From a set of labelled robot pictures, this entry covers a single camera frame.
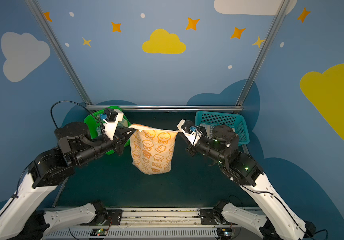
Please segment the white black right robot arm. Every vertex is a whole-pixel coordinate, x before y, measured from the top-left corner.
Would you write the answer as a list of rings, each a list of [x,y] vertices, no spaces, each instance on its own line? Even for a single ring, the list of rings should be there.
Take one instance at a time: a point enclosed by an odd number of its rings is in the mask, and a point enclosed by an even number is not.
[[[211,137],[201,126],[181,120],[177,126],[192,156],[200,153],[212,159],[220,170],[243,189],[263,211],[262,215],[220,202],[215,211],[228,223],[247,229],[263,240],[312,239],[316,226],[302,220],[285,203],[270,183],[259,163],[239,151],[239,135],[227,125],[214,127]]]

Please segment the aluminium frame post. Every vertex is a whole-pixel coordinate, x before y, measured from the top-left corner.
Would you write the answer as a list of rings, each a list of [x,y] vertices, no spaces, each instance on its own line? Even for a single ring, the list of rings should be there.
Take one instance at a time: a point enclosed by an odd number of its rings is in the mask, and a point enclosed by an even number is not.
[[[276,15],[274,16],[274,19],[272,21],[272,24],[270,25],[270,28],[267,32],[266,35],[266,40],[263,42],[263,46],[260,48],[258,56],[256,58],[256,61],[253,65],[253,68],[250,72],[249,77],[247,78],[243,89],[238,97],[237,103],[236,103],[236,108],[237,109],[242,109],[243,108],[243,104],[248,96],[248,93],[250,92],[253,83],[255,82],[258,73],[265,61],[265,58],[271,48],[271,45],[273,44],[273,41],[277,35],[277,33],[279,32],[279,29],[284,21],[284,18],[286,17],[286,12],[287,9],[289,9],[290,3],[292,1],[290,0],[284,0],[281,1],[278,11],[276,13]]]
[[[65,71],[69,75],[71,81],[73,82],[74,86],[76,87],[77,91],[79,92],[81,98],[83,99],[86,105],[92,105],[92,101],[87,94],[80,78],[78,77],[75,69],[73,68],[69,58],[67,57],[63,47],[61,46],[60,41],[58,40],[55,32],[53,31],[52,27],[49,24],[49,21],[46,19],[44,12],[38,1],[33,0],[25,0],[29,10],[35,17],[37,23],[39,24],[40,28],[44,32],[45,36],[47,37],[49,43],[51,44],[52,48],[54,49],[57,57],[59,58],[60,62],[62,63]]]

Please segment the horizontal aluminium frame bar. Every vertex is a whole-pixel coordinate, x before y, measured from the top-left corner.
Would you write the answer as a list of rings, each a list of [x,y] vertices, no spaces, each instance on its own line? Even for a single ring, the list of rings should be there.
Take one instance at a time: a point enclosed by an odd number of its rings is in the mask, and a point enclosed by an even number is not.
[[[212,112],[240,112],[242,106],[118,106],[127,112],[194,112],[194,111],[212,111]]]

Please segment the teal plastic basket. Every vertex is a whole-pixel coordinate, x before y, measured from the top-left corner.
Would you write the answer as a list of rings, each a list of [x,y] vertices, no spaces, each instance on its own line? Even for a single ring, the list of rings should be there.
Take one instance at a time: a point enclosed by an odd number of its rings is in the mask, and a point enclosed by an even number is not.
[[[213,128],[219,125],[229,126],[239,135],[239,146],[250,143],[250,135],[243,116],[228,113],[198,111],[195,124],[206,129],[208,137],[212,138]]]

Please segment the controller circuit board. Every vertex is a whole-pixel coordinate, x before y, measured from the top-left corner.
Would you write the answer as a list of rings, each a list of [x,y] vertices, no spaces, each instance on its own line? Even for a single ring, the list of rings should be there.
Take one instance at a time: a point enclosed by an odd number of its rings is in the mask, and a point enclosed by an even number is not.
[[[108,234],[108,229],[92,229],[90,232],[90,237],[103,237]]]
[[[217,228],[217,240],[230,240],[233,237],[231,229]]]

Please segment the left aluminium frame post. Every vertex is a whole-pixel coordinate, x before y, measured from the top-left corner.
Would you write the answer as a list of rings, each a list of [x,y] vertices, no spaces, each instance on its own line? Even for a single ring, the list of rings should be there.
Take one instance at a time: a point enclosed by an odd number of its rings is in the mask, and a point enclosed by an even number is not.
[[[60,41],[58,40],[55,32],[53,31],[52,27],[49,24],[49,21],[46,19],[44,12],[38,1],[33,0],[25,0],[29,10],[35,17],[37,23],[39,24],[40,28],[44,32],[45,36],[47,37],[49,43],[51,44],[52,48],[54,49],[57,57],[59,58],[60,62],[62,63],[65,71],[69,75],[71,81],[73,82],[74,86],[76,87],[77,91],[79,92],[81,98],[83,99],[86,105],[92,105],[92,101],[87,94],[80,78],[78,77],[75,69],[73,68],[69,58],[67,57],[63,47],[61,46]]]

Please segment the left controller circuit board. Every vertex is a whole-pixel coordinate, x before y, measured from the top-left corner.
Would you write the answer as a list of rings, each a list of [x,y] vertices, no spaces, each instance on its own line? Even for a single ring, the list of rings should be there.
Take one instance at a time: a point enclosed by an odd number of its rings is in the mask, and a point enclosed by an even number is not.
[[[92,229],[90,232],[90,237],[103,237],[108,234],[108,229]]]

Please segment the green plastic basket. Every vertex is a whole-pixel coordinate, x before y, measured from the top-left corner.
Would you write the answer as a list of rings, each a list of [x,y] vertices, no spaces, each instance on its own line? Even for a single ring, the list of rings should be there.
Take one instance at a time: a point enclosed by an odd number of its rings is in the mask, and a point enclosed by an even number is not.
[[[95,139],[96,137],[100,136],[102,134],[101,129],[100,129],[100,115],[103,114],[104,110],[99,110],[93,115],[88,115],[84,119],[84,123],[88,125],[89,130],[90,130],[90,135],[92,139]],[[130,121],[128,118],[123,115],[123,119],[118,122],[118,127],[128,127],[130,125]]]

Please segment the aluminium mounting rail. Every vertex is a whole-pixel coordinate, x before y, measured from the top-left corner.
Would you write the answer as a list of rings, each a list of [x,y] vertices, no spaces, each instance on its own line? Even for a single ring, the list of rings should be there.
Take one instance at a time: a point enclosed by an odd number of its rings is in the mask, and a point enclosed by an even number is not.
[[[230,240],[279,240],[281,237],[268,219],[257,210],[235,210],[242,220],[231,220],[237,226],[202,225],[197,208],[123,208],[119,226],[64,227],[43,237],[44,240],[216,240],[217,228],[231,229]],[[90,237],[92,229],[108,229],[103,237]]]

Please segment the right aluminium frame post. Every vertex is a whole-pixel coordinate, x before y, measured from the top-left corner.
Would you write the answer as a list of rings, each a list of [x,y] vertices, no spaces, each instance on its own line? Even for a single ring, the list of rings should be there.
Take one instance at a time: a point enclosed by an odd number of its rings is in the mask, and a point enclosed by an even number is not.
[[[263,42],[263,46],[260,48],[258,56],[256,58],[256,61],[253,65],[253,68],[250,72],[249,77],[247,78],[243,89],[238,97],[237,103],[236,103],[236,108],[237,109],[242,109],[243,108],[243,104],[248,96],[248,93],[250,92],[253,83],[255,82],[258,73],[265,61],[265,58],[271,48],[271,45],[273,44],[273,41],[277,35],[277,33],[279,32],[279,29],[284,21],[284,18],[286,17],[286,12],[287,9],[289,9],[290,3],[292,1],[290,0],[284,0],[281,1],[278,11],[276,13],[276,15],[274,16],[274,19],[272,21],[272,24],[270,25],[270,28],[267,32],[266,35],[266,40]]]

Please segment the orange bunny print towel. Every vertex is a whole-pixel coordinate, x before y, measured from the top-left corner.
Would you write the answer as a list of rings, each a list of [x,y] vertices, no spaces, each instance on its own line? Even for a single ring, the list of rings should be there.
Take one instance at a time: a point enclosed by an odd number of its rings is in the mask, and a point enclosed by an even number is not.
[[[146,175],[170,172],[178,131],[155,129],[132,124],[130,137],[133,165]]]

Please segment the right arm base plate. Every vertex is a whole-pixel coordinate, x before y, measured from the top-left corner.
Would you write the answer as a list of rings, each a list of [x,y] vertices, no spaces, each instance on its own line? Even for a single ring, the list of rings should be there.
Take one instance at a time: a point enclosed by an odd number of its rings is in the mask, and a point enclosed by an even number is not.
[[[222,214],[214,209],[199,209],[198,215],[202,225],[240,226],[226,221]]]

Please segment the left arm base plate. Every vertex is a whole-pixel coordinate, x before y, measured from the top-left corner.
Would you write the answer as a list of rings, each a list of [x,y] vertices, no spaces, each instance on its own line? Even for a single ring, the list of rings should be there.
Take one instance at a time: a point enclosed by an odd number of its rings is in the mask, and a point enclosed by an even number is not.
[[[80,224],[81,226],[119,226],[121,224],[123,210],[108,209],[98,213],[95,218],[87,223]]]

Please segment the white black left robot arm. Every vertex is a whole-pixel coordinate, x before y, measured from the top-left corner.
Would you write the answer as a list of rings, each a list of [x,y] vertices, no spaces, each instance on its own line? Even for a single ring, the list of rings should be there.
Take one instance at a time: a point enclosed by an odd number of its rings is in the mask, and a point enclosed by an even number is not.
[[[42,201],[76,167],[87,165],[113,150],[117,155],[136,132],[133,128],[117,128],[104,124],[109,133],[91,138],[87,124],[72,122],[55,130],[58,145],[41,153],[23,171],[17,190],[0,210],[0,240],[41,240],[45,235],[75,225],[103,225],[109,220],[101,201],[60,212],[39,211]]]

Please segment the right controller circuit board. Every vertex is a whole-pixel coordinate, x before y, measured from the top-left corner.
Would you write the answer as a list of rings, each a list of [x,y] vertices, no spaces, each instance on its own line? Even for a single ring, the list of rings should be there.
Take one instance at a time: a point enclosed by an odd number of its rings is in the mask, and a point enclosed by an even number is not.
[[[217,228],[217,240],[230,240],[233,237],[231,229]]]

